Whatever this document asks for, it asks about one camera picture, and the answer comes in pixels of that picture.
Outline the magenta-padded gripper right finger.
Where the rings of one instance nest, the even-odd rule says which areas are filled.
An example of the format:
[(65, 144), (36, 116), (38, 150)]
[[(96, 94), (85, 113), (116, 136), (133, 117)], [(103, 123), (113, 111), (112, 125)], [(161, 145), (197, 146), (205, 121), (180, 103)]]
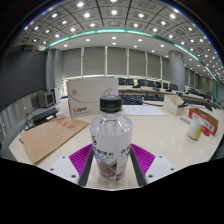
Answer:
[(155, 182), (176, 171), (164, 156), (155, 156), (135, 144), (131, 145), (130, 156), (139, 186)]

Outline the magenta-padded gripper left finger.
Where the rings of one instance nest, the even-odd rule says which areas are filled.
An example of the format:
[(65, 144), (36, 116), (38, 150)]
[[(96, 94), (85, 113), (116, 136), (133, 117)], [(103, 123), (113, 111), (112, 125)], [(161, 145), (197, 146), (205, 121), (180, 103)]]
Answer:
[(74, 184), (85, 187), (88, 181), (94, 151), (89, 144), (70, 156), (61, 156), (48, 169), (48, 172)]

